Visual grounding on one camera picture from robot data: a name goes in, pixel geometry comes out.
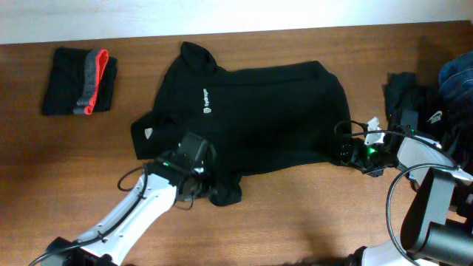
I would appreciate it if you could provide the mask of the black t-shirt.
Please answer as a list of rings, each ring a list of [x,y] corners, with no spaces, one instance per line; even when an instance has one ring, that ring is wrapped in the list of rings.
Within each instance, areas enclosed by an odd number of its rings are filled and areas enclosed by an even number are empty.
[[[318,61],[228,71],[204,47],[183,42],[152,110],[131,126],[138,159],[175,149],[191,132],[208,140],[219,207],[242,199],[240,180],[311,163],[340,163],[350,110],[338,78]]]

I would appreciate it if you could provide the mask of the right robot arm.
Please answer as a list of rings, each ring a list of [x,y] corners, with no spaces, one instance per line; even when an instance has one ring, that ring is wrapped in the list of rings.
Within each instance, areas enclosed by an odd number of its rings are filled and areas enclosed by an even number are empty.
[[[472,175],[464,171],[433,137],[421,132],[417,112],[400,109],[389,116],[387,129],[374,117],[348,133],[351,120],[337,123],[343,137],[343,164],[371,177],[386,168],[400,172],[387,192],[385,217],[389,241],[361,247],[344,265],[471,265]],[[407,178],[416,195],[401,232],[392,228],[391,204],[396,185]]]

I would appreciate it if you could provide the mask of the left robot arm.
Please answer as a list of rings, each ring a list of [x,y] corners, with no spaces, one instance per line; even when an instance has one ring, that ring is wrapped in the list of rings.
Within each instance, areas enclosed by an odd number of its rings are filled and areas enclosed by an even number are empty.
[[[136,169],[140,172],[136,185],[100,222],[71,242],[56,238],[32,264],[121,265],[158,217],[214,193],[209,169],[215,157],[205,138],[184,134],[175,149]]]

